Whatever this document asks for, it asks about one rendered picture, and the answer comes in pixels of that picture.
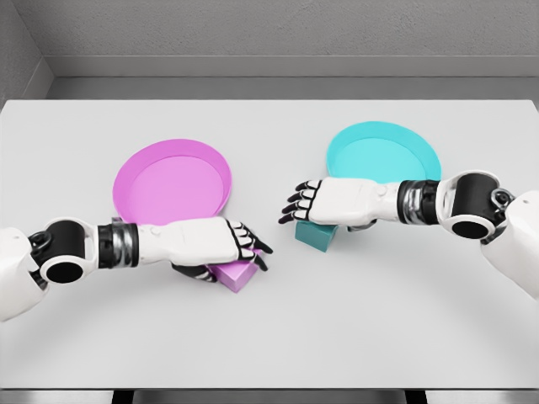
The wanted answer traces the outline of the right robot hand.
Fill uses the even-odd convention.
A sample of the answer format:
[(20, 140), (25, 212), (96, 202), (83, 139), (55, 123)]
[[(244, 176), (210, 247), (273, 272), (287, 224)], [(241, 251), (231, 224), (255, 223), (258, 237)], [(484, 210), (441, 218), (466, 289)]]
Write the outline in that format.
[(365, 227), (376, 216), (376, 183), (359, 178), (326, 177), (295, 187), (279, 224), (308, 221), (322, 226)]

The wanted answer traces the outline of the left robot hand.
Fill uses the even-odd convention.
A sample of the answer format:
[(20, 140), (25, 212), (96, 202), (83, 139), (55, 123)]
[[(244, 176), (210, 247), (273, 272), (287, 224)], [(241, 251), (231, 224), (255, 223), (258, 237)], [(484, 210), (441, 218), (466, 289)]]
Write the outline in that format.
[(212, 265), (241, 261), (266, 271), (268, 266), (259, 252), (273, 252), (244, 223), (220, 216), (174, 222), (166, 226), (166, 231), (173, 242), (172, 267), (187, 277), (209, 283), (216, 282), (209, 270)]

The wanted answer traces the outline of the pink block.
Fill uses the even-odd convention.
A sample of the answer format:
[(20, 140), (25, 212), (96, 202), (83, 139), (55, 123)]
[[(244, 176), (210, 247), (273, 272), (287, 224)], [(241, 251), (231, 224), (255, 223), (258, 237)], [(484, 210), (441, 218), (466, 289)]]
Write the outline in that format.
[(239, 292), (258, 269), (259, 266), (255, 262), (247, 260), (215, 264), (209, 267), (216, 279), (234, 293)]

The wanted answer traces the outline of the teal block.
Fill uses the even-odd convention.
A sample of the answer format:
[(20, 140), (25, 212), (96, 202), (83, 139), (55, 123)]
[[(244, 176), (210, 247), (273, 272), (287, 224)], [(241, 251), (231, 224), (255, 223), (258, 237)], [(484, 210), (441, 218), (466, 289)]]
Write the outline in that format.
[(327, 252), (337, 226), (318, 225), (310, 221), (298, 221), (295, 229), (295, 239), (323, 253)]

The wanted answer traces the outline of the cyan plate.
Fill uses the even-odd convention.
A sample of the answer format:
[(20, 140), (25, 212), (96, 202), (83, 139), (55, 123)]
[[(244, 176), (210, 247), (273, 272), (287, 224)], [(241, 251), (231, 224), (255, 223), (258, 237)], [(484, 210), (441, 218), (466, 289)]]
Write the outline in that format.
[(441, 179), (434, 148), (414, 131), (393, 123), (366, 121), (341, 130), (329, 143), (328, 174), (378, 183)]

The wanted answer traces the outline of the pink plate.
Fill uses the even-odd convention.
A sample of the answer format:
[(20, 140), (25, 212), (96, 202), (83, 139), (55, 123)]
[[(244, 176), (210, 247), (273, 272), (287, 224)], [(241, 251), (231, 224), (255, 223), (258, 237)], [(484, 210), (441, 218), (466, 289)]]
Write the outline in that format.
[(218, 215), (232, 191), (232, 171), (213, 147), (172, 139), (147, 146), (118, 171), (112, 190), (121, 219), (138, 225)]

